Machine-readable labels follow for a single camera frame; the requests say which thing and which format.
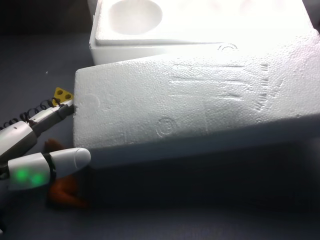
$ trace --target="orange toy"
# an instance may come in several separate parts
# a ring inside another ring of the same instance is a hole
[[[47,153],[65,149],[59,142],[49,139],[44,143]],[[74,176],[69,175],[57,179],[50,187],[48,198],[52,203],[61,206],[70,206],[76,208],[86,208],[88,204],[83,199],[77,197],[78,184]]]

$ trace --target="glowing green indicator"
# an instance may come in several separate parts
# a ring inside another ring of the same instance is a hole
[[[20,169],[16,172],[16,179],[19,181],[19,182],[25,182],[28,178],[28,171],[26,169]]]
[[[35,175],[31,178],[31,182],[32,182],[35,186],[44,184],[44,181],[45,181],[44,176],[41,175],[41,174],[35,174]]]

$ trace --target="gray table surface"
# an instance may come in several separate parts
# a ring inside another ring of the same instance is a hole
[[[2,37],[0,123],[17,117],[19,113],[52,97],[56,87],[73,92],[75,71],[93,65],[88,42],[88,34]],[[66,147],[72,147],[72,132],[73,120],[69,117],[42,134],[38,144],[29,151],[29,154],[41,152],[44,141],[48,138],[55,138]],[[245,152],[214,155],[212,158],[223,159],[227,163],[229,159],[246,159],[245,166],[241,166],[245,170],[240,170],[239,165],[235,164],[231,172],[230,167],[227,167],[228,171],[225,172],[218,167],[218,170],[212,173],[200,173],[197,177],[205,175],[204,181],[207,181],[208,176],[217,176],[212,180],[214,184],[209,186],[212,188],[211,194],[230,191],[240,196],[251,196],[253,193],[263,193],[259,189],[267,188],[267,185],[272,183],[273,186],[269,187],[276,188],[277,191],[271,196],[281,195],[295,179],[295,183],[299,183],[307,178],[305,173],[298,174],[297,169],[300,169],[298,165],[294,170],[285,167],[288,165],[288,160],[299,159],[297,157],[301,152],[297,150],[299,148],[300,145],[289,144],[281,148],[250,150],[248,151],[250,157]],[[254,165],[254,170],[247,168],[253,166],[256,159],[261,159],[263,156],[268,161]],[[255,208],[243,210],[241,207],[205,206],[207,196],[205,194],[200,194],[198,197],[199,204],[185,202],[186,199],[192,199],[190,194],[192,190],[189,187],[193,186],[195,180],[189,177],[190,172],[179,175],[172,169],[185,170],[188,167],[192,169],[194,161],[195,158],[188,159],[184,161],[188,163],[186,165],[179,161],[175,164],[167,161],[164,164],[147,163],[147,165],[140,164],[103,172],[89,170],[85,174],[87,178],[93,179],[88,184],[91,191],[89,195],[92,196],[92,208],[86,211],[47,208],[45,205],[47,187],[17,192],[4,199],[5,189],[0,186],[2,206],[5,210],[3,219],[8,227],[3,239],[320,239],[320,218],[317,213],[276,213]],[[292,174],[291,178],[283,177],[288,179],[287,181],[282,179],[284,172]],[[286,182],[287,185],[277,188],[277,181],[270,180],[276,178]],[[193,191],[193,196],[197,196],[197,188],[201,188],[202,184],[194,185],[196,190]],[[299,188],[305,189],[306,186],[302,185]],[[136,203],[125,208],[128,202]],[[184,202],[185,205],[167,204],[169,202]]]

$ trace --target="spiral cable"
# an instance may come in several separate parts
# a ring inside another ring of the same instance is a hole
[[[5,128],[7,128],[7,127],[9,127],[9,126],[11,126],[11,125],[13,125],[13,124],[15,124],[15,123],[17,123],[17,122],[20,122],[20,121],[25,122],[25,123],[29,123],[30,125],[32,125],[33,121],[30,120],[30,118],[31,118],[30,114],[34,113],[34,115],[36,115],[42,110],[46,110],[48,108],[54,108],[55,106],[53,104],[53,100],[55,100],[55,102],[59,106],[61,106],[60,99],[58,99],[58,98],[52,97],[52,98],[50,98],[48,100],[43,100],[42,102],[40,102],[40,105],[38,105],[36,107],[32,107],[28,111],[25,111],[25,112],[21,113],[19,115],[19,119],[20,120],[15,117],[15,118],[12,118],[9,121],[6,121],[2,126],[0,126],[0,131],[5,129]]]

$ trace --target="yellow object with holes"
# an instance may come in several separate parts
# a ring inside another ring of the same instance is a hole
[[[54,98],[59,99],[60,103],[63,103],[65,101],[74,99],[74,95],[60,87],[57,87],[54,92]],[[58,105],[58,103],[55,100],[53,100],[52,103],[54,106]]]

